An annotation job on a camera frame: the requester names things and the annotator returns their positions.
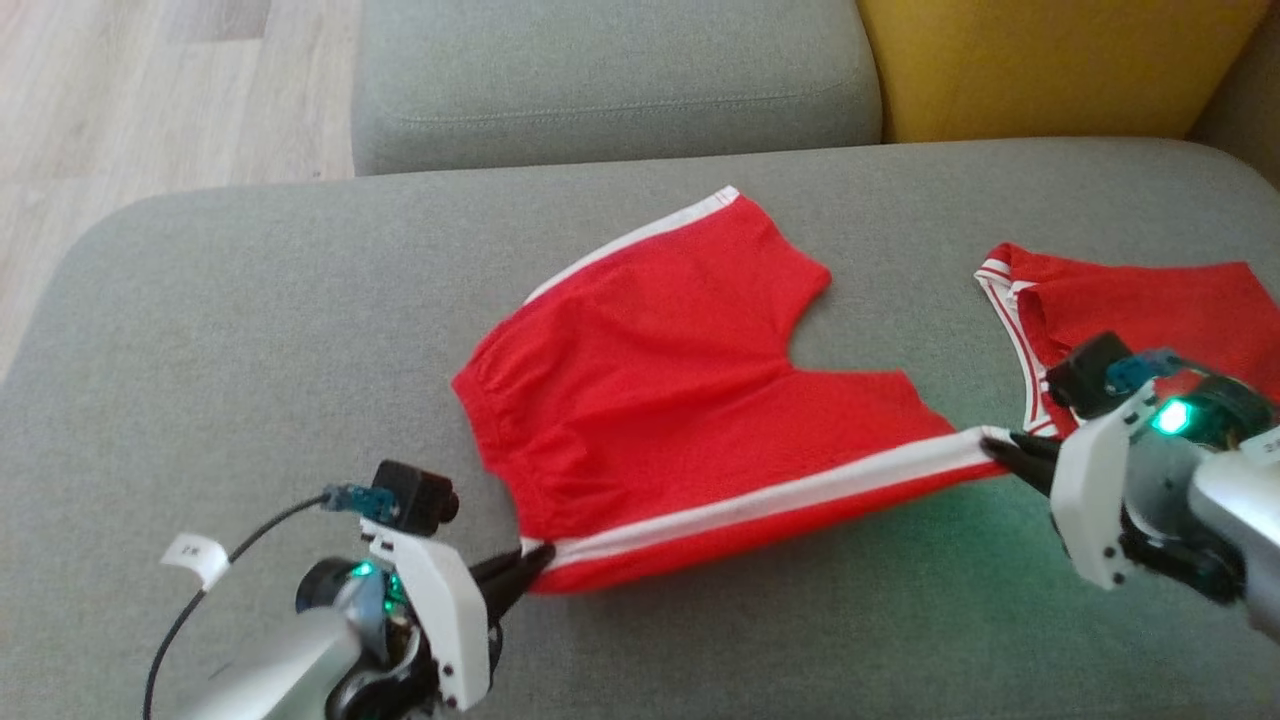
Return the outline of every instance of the red fabric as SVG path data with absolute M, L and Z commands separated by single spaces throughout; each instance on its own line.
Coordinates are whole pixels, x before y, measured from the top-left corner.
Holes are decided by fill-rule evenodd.
M 590 537 L 950 434 L 900 372 L 791 366 L 791 331 L 829 281 L 739 197 L 582 268 L 499 324 L 454 389 L 521 534 Z M 671 571 L 992 474 L 918 479 L 570 565 L 535 589 Z
M 1112 268 L 1011 243 L 988 258 L 1007 264 L 1014 282 L 1037 283 L 1018 291 L 1018 315 L 1044 368 L 1110 329 L 1134 351 L 1171 347 L 1280 402 L 1280 309 L 1244 263 Z M 1158 389 L 1176 395 L 1194 383 L 1194 377 L 1180 375 L 1162 380 Z M 1060 434 L 1076 428 L 1071 414 L 1047 395 L 1038 400 Z

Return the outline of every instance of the folded red garment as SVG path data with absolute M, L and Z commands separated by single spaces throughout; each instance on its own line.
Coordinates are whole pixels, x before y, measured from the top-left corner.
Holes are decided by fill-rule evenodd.
M 1066 436 L 1071 413 L 1053 404 L 1044 369 L 1075 346 L 1114 331 L 1134 351 L 1171 347 L 1280 402 L 1280 310 L 1244 263 L 1202 268 L 1110 268 L 1000 245 L 975 273 L 1027 383 L 1024 429 Z M 1161 380 L 1176 395 L 1194 378 Z
M 814 373 L 791 331 L 831 282 L 732 187 L 538 288 L 454 379 L 540 592 L 667 573 L 1001 474 L 901 372 Z

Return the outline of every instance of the black cable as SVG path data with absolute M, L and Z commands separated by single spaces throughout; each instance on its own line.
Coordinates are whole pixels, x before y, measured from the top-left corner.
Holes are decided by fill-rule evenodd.
M 329 500 L 329 493 L 317 495 L 311 500 L 305 500 L 293 507 L 280 511 L 275 518 L 262 523 L 259 529 L 253 530 L 253 534 L 246 538 L 239 547 L 233 550 L 232 553 L 227 556 L 227 564 L 230 565 L 232 562 L 239 560 L 239 556 L 244 555 L 244 551 L 248 550 L 255 542 L 260 541 L 262 536 L 271 530 L 271 528 L 279 525 L 298 512 L 302 512 L 307 507 L 315 507 L 326 500 Z M 142 720 L 151 720 L 151 700 L 155 696 L 156 676 L 160 675 L 160 662 L 164 660 L 164 655 L 169 652 L 169 646 L 173 644 L 173 639 L 178 637 L 178 630 L 182 629 L 183 623 L 187 621 L 187 618 L 191 618 L 191 614 L 196 610 L 196 606 L 200 605 L 200 601 L 205 600 L 206 594 L 209 593 L 202 589 L 196 592 L 196 594 L 192 596 L 191 602 L 187 603 L 187 607 L 182 609 L 182 612 L 178 614 L 178 619 L 169 626 L 169 632 L 165 633 L 164 639 L 160 641 L 160 648 L 156 650 L 156 656 L 151 660 L 151 671 L 147 673 L 147 689 L 142 696 Z

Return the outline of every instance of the white tag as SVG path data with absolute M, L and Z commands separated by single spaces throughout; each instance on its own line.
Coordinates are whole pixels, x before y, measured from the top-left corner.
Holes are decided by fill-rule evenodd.
M 179 533 L 173 538 L 173 544 L 164 551 L 160 564 L 196 573 L 204 580 L 205 592 L 209 592 L 209 588 L 214 587 L 214 583 L 232 566 L 227 560 L 227 551 L 218 544 L 218 541 L 191 533 Z
M 1251 437 L 1240 443 L 1240 452 L 1258 466 L 1280 461 L 1280 427 L 1271 428 L 1261 436 Z

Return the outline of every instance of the wooden floor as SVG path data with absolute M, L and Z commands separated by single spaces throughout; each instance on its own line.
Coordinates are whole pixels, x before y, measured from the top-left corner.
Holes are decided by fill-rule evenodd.
M 91 224 L 352 176 L 358 0 L 0 0 L 0 378 Z

